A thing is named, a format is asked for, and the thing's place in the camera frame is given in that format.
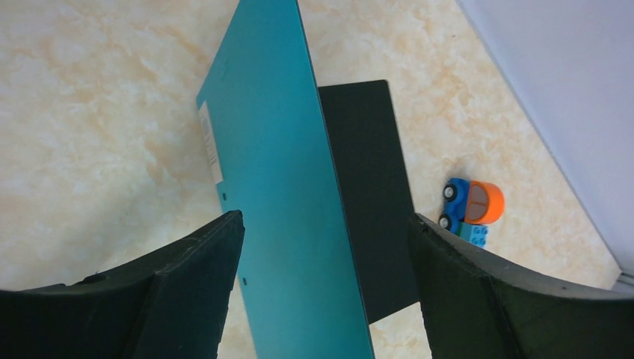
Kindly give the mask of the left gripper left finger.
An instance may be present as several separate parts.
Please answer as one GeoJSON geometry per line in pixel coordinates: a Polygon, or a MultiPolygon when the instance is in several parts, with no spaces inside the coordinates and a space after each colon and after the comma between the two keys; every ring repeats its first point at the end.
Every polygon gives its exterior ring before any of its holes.
{"type": "Polygon", "coordinates": [[[73,285],[1,292],[3,358],[216,358],[244,240],[233,210],[73,285]]]}

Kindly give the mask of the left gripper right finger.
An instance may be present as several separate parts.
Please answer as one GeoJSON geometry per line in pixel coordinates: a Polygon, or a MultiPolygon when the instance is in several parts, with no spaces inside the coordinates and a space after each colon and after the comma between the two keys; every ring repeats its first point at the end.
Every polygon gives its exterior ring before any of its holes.
{"type": "Polygon", "coordinates": [[[633,295],[560,280],[416,214],[407,243],[433,358],[631,358],[633,295]]]}

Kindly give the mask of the teal and black folder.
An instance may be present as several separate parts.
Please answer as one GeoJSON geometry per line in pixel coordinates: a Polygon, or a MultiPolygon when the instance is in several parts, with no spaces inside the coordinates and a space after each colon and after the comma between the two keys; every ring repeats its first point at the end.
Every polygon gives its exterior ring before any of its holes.
{"type": "Polygon", "coordinates": [[[318,86],[296,1],[240,1],[196,98],[259,358],[373,358],[418,299],[386,80],[318,86]]]}

